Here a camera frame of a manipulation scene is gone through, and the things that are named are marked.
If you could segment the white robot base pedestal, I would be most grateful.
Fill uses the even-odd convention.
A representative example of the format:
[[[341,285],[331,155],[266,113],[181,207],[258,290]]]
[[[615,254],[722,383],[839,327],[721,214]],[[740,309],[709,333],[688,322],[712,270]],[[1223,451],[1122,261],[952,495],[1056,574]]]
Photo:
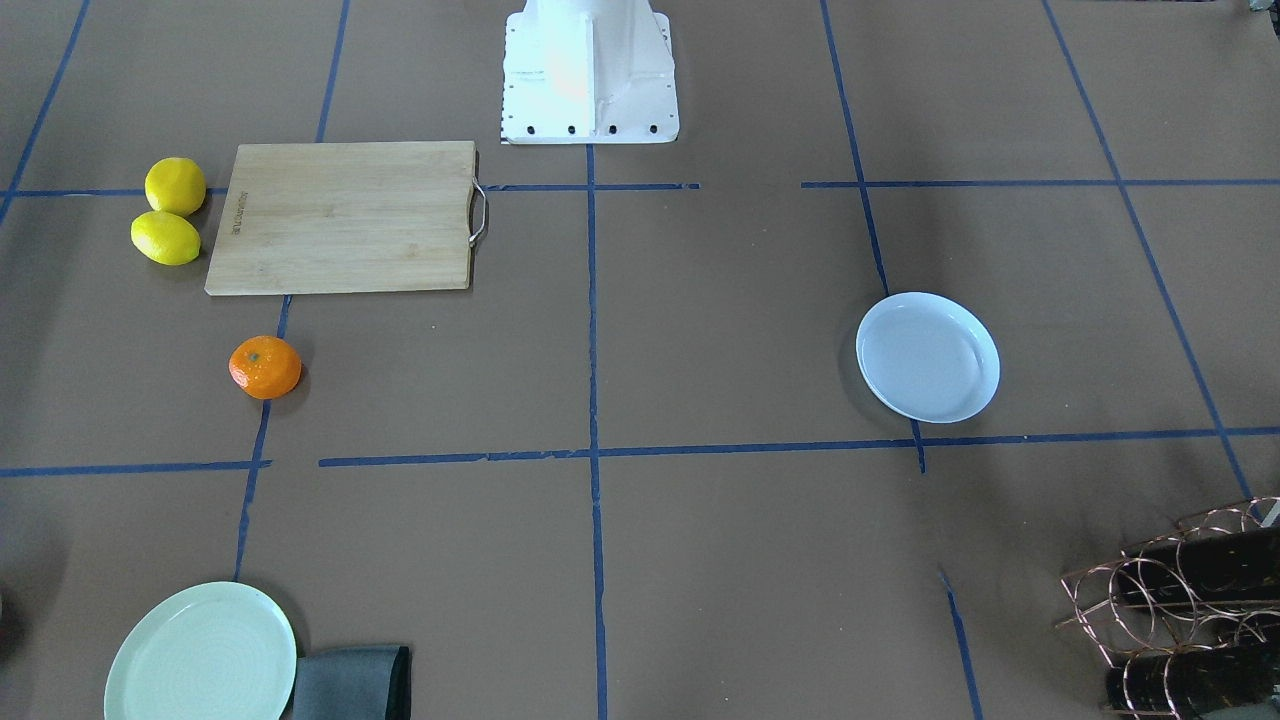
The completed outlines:
[[[502,143],[672,143],[672,40],[649,1],[525,3],[504,24]]]

